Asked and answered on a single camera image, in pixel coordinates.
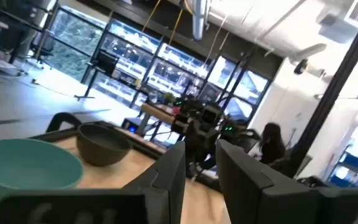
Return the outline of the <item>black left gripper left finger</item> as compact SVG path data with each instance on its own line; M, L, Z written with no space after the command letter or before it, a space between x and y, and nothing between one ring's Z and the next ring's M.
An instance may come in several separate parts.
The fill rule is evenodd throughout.
M180 224L186 183L185 143L176 142L148 169L124 186L144 196L130 217L134 224Z

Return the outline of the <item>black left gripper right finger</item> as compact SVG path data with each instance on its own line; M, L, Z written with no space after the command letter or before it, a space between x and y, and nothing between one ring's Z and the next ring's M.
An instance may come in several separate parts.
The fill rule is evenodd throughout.
M225 140L216 143L231 224L316 224L317 194Z

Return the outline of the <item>teal bowl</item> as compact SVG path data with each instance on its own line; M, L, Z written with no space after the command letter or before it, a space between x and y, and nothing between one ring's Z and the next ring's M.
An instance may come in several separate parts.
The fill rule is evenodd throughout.
M0 140L0 199L18 190L72 189L83 173L79 158L54 144Z

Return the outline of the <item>small green plant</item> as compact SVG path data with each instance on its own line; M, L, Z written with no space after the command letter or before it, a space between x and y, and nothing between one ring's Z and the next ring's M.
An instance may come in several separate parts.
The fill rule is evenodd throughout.
M164 95L163 103L165 105L169 105L174 103L175 100L176 100L176 96L173 93L168 92Z

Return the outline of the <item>wooden side table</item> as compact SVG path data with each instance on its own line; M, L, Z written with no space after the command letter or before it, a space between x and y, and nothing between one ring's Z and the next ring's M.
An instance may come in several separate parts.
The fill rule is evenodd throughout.
M162 123L172 124L175 119L175 115L173 114L173 108L167 105L144 103L141 106L140 111L145 114L137 129L136 133L138 135L144 133L145 127L148 125L150 117L155 117L158 119L151 139L156 137L156 135L158 134L158 129L160 128Z

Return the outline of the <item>person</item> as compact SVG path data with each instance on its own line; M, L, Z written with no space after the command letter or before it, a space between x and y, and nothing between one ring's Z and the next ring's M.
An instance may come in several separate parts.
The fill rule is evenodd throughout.
M259 141L259 153L252 154L263 164L271 164L284 157L286 147L283 143L281 127L277 123L267 123Z

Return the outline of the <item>black keyboard at table edge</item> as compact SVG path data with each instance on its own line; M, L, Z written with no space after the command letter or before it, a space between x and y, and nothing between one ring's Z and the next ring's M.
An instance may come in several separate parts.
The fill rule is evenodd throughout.
M140 118L125 118L121 124L121 127L132 133L136 133L141 122L142 120Z

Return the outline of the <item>dark grey bowl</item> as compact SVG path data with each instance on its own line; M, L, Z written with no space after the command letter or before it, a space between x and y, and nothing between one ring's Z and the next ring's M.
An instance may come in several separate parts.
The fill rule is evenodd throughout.
M132 149L125 135L101 124L86 123L77 127L76 146L83 160L96 167L120 162Z

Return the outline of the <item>black desk monitor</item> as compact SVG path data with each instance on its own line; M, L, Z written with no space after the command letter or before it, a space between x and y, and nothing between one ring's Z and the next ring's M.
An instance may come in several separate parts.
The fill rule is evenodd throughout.
M110 55L105 50L100 50L96 56L96 66L105 71L105 74L111 76L119 61L119 57Z

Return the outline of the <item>blue storage cart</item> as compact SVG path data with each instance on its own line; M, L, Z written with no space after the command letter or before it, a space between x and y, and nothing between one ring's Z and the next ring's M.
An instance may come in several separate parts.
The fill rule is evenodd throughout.
M338 187L358 187L358 151L348 144L328 175L328 183Z

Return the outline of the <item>black structural column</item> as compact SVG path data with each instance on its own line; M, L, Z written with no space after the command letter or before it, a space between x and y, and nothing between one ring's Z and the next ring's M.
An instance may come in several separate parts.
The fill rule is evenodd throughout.
M300 167L303 159L305 158L308 150L312 146L313 141L316 139L319 130L322 128L326 118L331 112L336 100L339 97L341 90L351 75L354 67L358 63L358 33L352 41L349 50L346 52L340 66L324 92L317 108L315 109L310 121L308 122L305 130L303 131L300 140L297 142L291 158L288 162L285 175L293 178Z

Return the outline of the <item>black office chair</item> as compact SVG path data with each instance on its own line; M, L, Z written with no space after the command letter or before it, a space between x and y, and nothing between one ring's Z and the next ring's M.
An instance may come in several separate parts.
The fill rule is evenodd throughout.
M49 30L44 33L37 32L30 43L30 50L33 52L33 56L27 58L34 58L36 62L40 64L41 69L44 69L44 65L49 65L43 57L53 56L55 36Z

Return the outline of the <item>white ceiling air vent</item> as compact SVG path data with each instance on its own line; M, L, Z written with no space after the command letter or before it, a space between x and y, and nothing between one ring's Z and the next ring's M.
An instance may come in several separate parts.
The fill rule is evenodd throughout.
M358 0L352 0L351 4L346 6L344 21L358 28Z

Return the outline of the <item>black window frame wall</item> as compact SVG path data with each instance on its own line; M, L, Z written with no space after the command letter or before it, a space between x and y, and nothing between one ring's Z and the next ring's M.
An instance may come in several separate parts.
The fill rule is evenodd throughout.
M68 6L60 6L52 23L54 48L47 57L52 68L86 86L95 69L90 65L98 49L117 57L113 74L98 72L93 89L138 110L146 93L179 97L191 94L205 101L219 100L237 119L250 119L267 91L270 80L219 57L204 63L169 44L115 19L105 22Z

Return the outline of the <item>silver ceiling duct pipe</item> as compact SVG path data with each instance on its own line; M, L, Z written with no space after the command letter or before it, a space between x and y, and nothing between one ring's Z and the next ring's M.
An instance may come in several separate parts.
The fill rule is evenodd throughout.
M203 38L204 27L208 19L209 0L192 0L193 37L195 40Z

